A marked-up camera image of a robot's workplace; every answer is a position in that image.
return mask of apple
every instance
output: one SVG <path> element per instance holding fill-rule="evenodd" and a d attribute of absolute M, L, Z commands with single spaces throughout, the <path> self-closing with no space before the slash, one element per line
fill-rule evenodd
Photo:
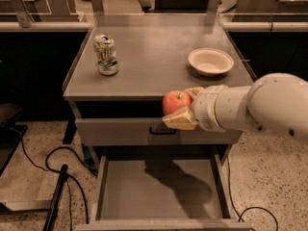
<path fill-rule="evenodd" d="M 172 90 L 164 96 L 163 113 L 167 116 L 185 106 L 190 108 L 192 102 L 193 99 L 188 93 L 182 90 Z"/>

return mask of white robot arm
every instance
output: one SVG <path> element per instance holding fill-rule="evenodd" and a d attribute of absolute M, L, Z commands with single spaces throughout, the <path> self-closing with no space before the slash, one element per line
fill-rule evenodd
<path fill-rule="evenodd" d="M 208 87 L 193 101 L 192 112 L 205 131 L 232 129 L 308 141 L 308 83 L 294 75 L 269 74 L 249 87 Z"/>

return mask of white bowl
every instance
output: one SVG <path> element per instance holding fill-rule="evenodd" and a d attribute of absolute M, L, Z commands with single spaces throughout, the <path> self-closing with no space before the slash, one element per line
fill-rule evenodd
<path fill-rule="evenodd" d="M 230 55 L 213 48 L 193 50 L 189 55 L 189 62 L 199 74 L 209 77 L 226 73 L 234 65 Z"/>

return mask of terrazzo floor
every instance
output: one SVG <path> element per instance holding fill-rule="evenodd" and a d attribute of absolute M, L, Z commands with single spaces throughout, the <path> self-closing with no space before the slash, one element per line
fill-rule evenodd
<path fill-rule="evenodd" d="M 79 11 L 91 13 L 89 1 L 75 0 Z M 107 13 L 140 12 L 137 0 L 103 0 Z M 62 146 L 66 122 L 20 122 L 28 125 L 24 136 L 25 149 L 35 164 L 45 167 L 49 152 Z M 82 157 L 81 141 L 77 134 L 70 145 Z M 229 154 L 231 190 L 234 204 L 241 213 L 245 208 L 259 206 L 271 211 L 278 220 L 281 231 L 308 230 L 308 144 L 284 138 L 243 133 Z M 69 151 L 57 151 L 49 159 L 52 168 L 68 164 L 68 173 L 80 183 L 87 197 L 89 215 L 95 191 L 96 177 L 81 166 Z M 223 165 L 225 181 L 228 164 Z M 6 170 L 0 177 L 0 200 L 33 201 L 50 200 L 55 190 L 58 174 L 31 165 L 21 144 L 16 149 Z M 85 223 L 85 208 L 76 184 L 68 180 L 60 201 L 56 231 L 70 230 Z M 39 231 L 43 229 L 46 212 L 0 215 L 0 230 Z M 243 218 L 257 231 L 275 230 L 269 213 L 260 209 L 247 211 Z"/>

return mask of silver can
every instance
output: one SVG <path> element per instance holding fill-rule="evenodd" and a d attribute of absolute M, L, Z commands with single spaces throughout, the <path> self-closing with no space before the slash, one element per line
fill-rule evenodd
<path fill-rule="evenodd" d="M 102 75 L 114 75 L 118 72 L 114 40 L 108 35 L 97 35 L 93 40 L 97 56 L 96 66 Z"/>

